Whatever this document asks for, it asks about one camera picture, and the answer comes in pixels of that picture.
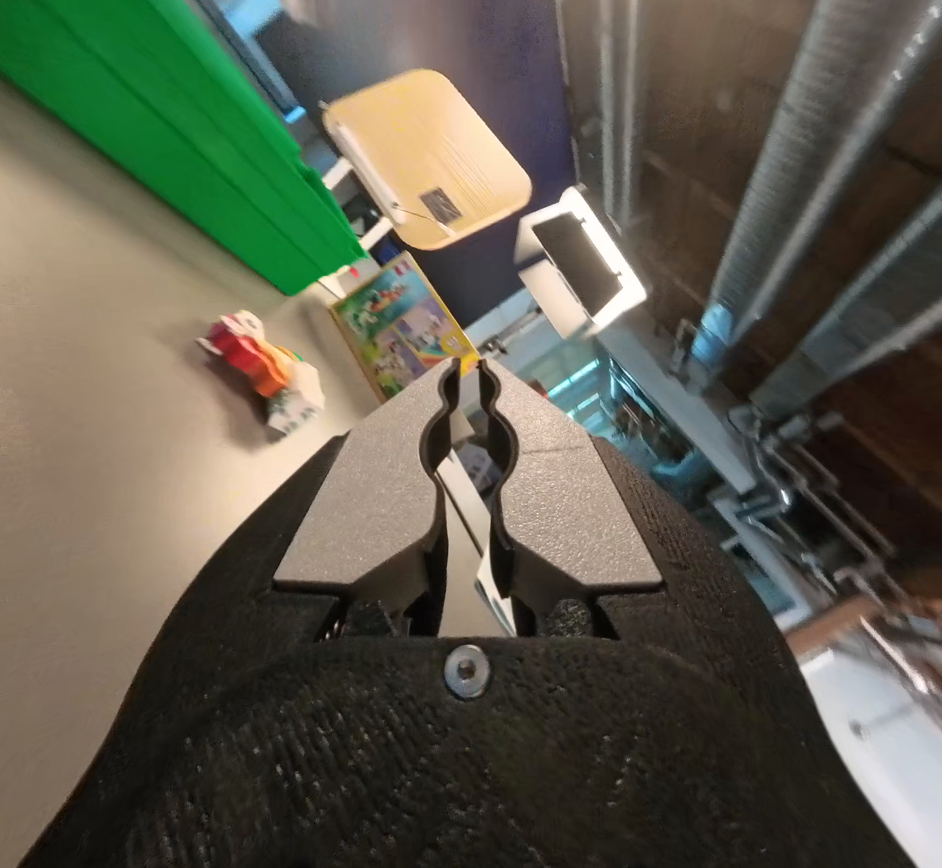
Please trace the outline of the white table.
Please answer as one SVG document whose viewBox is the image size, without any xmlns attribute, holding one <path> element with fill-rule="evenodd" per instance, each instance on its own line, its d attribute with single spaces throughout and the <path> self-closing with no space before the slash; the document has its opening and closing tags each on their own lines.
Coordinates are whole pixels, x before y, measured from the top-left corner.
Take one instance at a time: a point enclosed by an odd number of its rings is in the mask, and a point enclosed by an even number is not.
<svg viewBox="0 0 942 868">
<path fill-rule="evenodd" d="M 941 865 L 940 727 L 885 666 L 825 650 L 800 669 L 840 756 L 919 867 Z"/>
</svg>

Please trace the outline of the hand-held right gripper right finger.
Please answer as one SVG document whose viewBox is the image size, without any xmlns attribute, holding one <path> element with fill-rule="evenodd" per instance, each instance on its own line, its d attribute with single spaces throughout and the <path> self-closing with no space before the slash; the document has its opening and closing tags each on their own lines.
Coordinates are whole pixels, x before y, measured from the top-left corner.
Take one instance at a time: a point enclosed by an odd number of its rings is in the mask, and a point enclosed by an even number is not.
<svg viewBox="0 0 942 868">
<path fill-rule="evenodd" d="M 588 431 L 511 371 L 479 366 L 489 449 L 501 471 L 489 559 L 518 636 L 564 601 L 649 593 L 663 577 Z"/>
</svg>

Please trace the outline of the lego unicorn model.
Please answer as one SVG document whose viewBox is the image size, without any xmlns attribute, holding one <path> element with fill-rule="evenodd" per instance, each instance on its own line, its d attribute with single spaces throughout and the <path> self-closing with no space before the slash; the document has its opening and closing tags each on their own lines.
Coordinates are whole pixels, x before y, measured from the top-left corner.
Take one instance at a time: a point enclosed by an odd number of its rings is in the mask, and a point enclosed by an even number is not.
<svg viewBox="0 0 942 868">
<path fill-rule="evenodd" d="M 195 343 L 241 375 L 264 403 L 265 426 L 279 438 L 322 414 L 325 395 L 318 370 L 292 350 L 272 343 L 256 315 L 220 315 Z"/>
</svg>

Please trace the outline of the beige wooden chair seat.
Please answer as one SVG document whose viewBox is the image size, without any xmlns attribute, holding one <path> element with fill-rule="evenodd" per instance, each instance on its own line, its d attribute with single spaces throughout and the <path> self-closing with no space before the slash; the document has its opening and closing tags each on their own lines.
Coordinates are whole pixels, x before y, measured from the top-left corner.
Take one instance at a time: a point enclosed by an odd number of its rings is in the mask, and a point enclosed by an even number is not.
<svg viewBox="0 0 942 868">
<path fill-rule="evenodd" d="M 408 71 L 325 105 L 325 131 L 411 249 L 444 249 L 522 211 L 531 180 L 454 84 Z"/>
</svg>

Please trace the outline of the colourful lego box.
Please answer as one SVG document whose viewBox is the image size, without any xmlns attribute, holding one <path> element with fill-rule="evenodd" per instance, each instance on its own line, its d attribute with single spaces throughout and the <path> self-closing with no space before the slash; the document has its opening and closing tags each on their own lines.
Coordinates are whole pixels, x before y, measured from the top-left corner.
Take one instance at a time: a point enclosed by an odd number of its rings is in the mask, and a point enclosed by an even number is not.
<svg viewBox="0 0 942 868">
<path fill-rule="evenodd" d="M 402 253 L 330 306 L 371 389 L 382 401 L 442 362 L 464 377 L 479 355 L 415 258 Z"/>
</svg>

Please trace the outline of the white monitor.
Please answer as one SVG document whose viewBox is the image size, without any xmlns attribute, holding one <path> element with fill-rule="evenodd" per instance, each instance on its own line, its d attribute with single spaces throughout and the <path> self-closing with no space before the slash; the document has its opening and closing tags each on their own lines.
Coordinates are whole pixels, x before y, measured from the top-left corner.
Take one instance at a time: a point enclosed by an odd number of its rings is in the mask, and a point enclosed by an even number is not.
<svg viewBox="0 0 942 868">
<path fill-rule="evenodd" d="M 620 239 L 618 227 L 582 184 L 520 219 L 514 267 L 563 340 L 596 336 L 648 300 L 651 284 Z"/>
</svg>

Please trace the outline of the stack of green bins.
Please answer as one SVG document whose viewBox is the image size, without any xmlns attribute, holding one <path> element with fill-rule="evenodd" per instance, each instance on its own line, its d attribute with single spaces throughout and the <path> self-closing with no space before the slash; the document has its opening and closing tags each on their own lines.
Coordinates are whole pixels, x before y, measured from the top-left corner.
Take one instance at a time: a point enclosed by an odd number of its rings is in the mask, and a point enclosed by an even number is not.
<svg viewBox="0 0 942 868">
<path fill-rule="evenodd" d="M 362 258 L 321 176 L 184 0 L 1 0 L 1 70 L 281 293 Z"/>
</svg>

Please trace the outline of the silver ventilation duct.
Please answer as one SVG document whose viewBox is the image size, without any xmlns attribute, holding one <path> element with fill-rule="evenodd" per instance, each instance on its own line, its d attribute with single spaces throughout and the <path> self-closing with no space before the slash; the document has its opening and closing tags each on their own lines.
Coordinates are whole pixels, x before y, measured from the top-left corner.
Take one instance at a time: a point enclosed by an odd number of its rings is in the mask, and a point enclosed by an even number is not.
<svg viewBox="0 0 942 868">
<path fill-rule="evenodd" d="M 750 396 L 788 418 L 861 370 L 940 326 L 941 190 L 936 189 Z"/>
<path fill-rule="evenodd" d="M 816 0 L 689 347 L 720 378 L 785 290 L 940 43 L 941 0 Z"/>
</svg>

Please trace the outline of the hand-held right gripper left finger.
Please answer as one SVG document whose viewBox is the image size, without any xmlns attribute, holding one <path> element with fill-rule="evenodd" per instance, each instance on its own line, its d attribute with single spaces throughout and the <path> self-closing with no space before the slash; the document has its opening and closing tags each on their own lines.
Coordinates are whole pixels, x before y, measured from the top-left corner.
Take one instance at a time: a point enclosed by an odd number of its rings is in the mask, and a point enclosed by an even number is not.
<svg viewBox="0 0 942 868">
<path fill-rule="evenodd" d="M 347 434 L 274 573 L 289 592 L 380 603 L 439 634 L 448 540 L 436 473 L 452 448 L 461 363 L 447 358 Z"/>
</svg>

